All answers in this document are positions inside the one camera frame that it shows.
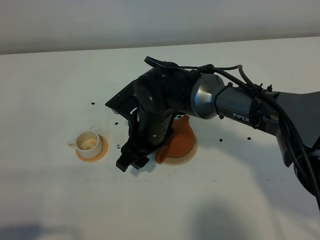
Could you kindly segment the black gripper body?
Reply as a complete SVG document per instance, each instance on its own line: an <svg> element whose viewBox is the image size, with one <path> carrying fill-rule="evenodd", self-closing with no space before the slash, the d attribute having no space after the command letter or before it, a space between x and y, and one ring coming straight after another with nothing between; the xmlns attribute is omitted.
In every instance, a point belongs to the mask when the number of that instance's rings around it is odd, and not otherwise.
<svg viewBox="0 0 320 240"><path fill-rule="evenodd" d="M136 109L124 114L129 124L129 138L124 145L126 153L152 153L160 149L171 134L174 119L172 110L160 113Z"/></svg>

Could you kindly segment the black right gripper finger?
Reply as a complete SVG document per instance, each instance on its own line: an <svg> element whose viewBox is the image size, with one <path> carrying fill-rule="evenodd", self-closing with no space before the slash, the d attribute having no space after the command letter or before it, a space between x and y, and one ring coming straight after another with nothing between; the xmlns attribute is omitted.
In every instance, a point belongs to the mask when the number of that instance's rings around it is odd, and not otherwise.
<svg viewBox="0 0 320 240"><path fill-rule="evenodd" d="M120 169L122 172L125 172L130 165L132 165L132 156L133 155L142 155L140 150L122 147L121 155L119 159L116 161L116 167Z"/></svg>
<svg viewBox="0 0 320 240"><path fill-rule="evenodd" d="M134 154L132 156L132 163L131 165L136 169L139 170L141 168L143 168L148 162L149 162L149 158L147 155L136 155Z"/></svg>

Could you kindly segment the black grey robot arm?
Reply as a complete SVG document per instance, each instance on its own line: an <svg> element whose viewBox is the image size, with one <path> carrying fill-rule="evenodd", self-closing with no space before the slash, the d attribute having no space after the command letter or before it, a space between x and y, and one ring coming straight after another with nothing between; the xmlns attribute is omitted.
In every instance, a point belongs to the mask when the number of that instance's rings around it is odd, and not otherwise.
<svg viewBox="0 0 320 240"><path fill-rule="evenodd" d="M283 162L312 195L320 196L320 94L268 91L217 74L151 69L125 91L137 100L129 114L129 138L116 166L142 168L148 155L173 135L176 115L229 118L277 138Z"/></svg>

